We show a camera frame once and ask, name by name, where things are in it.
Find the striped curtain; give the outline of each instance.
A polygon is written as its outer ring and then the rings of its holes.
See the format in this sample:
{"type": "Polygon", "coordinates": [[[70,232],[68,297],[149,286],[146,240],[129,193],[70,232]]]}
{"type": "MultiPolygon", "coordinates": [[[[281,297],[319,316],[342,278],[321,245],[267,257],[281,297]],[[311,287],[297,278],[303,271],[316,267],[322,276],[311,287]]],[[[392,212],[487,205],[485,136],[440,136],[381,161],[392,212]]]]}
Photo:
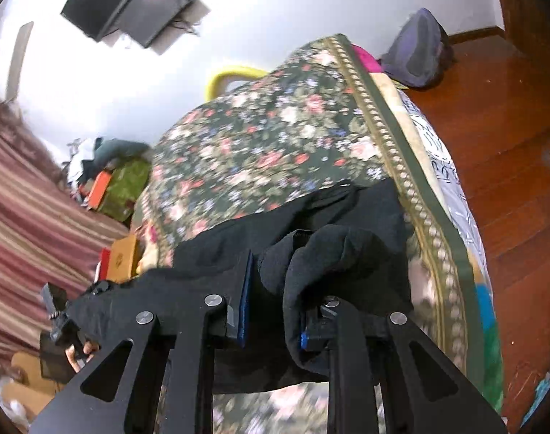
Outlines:
{"type": "Polygon", "coordinates": [[[39,292],[91,283],[100,250],[128,233],[59,188],[60,168],[12,106],[0,102],[0,359],[36,351],[48,329],[39,292]]]}

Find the red wooden floor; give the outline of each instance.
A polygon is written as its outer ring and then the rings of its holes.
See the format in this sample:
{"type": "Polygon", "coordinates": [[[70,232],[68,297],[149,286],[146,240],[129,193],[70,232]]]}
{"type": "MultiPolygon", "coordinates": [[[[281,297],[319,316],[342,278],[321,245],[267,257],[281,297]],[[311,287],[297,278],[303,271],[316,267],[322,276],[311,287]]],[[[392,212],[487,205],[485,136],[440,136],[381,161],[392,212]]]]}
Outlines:
{"type": "Polygon", "coordinates": [[[454,52],[441,84],[410,97],[446,143],[482,235],[516,432],[550,368],[550,80],[499,36],[454,52]]]}

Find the bed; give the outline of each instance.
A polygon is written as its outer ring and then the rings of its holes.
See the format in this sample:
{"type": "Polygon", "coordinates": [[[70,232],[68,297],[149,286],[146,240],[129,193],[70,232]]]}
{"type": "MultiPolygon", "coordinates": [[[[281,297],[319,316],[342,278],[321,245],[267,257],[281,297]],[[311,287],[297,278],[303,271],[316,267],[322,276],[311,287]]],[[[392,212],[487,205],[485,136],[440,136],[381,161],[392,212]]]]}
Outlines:
{"type": "MultiPolygon", "coordinates": [[[[134,228],[144,270],[176,243],[341,180],[391,177],[410,229],[415,322],[500,411],[503,367],[485,253],[444,143],[406,94],[368,73],[342,34],[189,112],[155,147],[134,228]]],[[[376,389],[383,419],[381,391],[376,389]]],[[[216,395],[215,432],[325,432],[327,385],[216,395]]]]}

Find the hand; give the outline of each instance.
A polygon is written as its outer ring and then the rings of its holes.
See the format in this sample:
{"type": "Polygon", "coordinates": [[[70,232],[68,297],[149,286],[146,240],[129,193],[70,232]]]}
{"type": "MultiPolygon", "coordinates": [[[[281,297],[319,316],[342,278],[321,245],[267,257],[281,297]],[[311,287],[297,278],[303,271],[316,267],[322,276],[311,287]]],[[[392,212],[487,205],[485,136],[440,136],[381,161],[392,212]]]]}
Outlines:
{"type": "MultiPolygon", "coordinates": [[[[95,342],[86,341],[84,344],[84,354],[88,355],[88,358],[86,359],[86,362],[88,362],[90,359],[94,357],[94,353],[99,350],[100,347],[95,342]]],[[[70,365],[74,369],[76,373],[80,372],[80,364],[76,362],[76,356],[74,355],[76,352],[76,349],[74,349],[74,345],[70,346],[68,349],[66,349],[66,358],[68,359],[68,362],[70,362],[70,365]]]]}

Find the orange box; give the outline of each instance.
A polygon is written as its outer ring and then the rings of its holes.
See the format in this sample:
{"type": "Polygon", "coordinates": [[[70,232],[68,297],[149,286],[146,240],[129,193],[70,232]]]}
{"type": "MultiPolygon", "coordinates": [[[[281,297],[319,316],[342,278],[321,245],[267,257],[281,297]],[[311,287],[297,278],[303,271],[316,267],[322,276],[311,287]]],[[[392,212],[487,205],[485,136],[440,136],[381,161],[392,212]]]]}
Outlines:
{"type": "Polygon", "coordinates": [[[106,188],[108,187],[111,179],[112,175],[108,171],[101,171],[100,173],[98,173],[98,176],[94,180],[92,190],[90,191],[90,194],[88,194],[89,209],[98,208],[98,206],[102,202],[102,198],[104,197],[104,193],[106,192],[106,188]]]}
{"type": "Polygon", "coordinates": [[[117,239],[110,249],[106,279],[118,284],[131,280],[136,275],[139,258],[136,235],[117,239]]]}

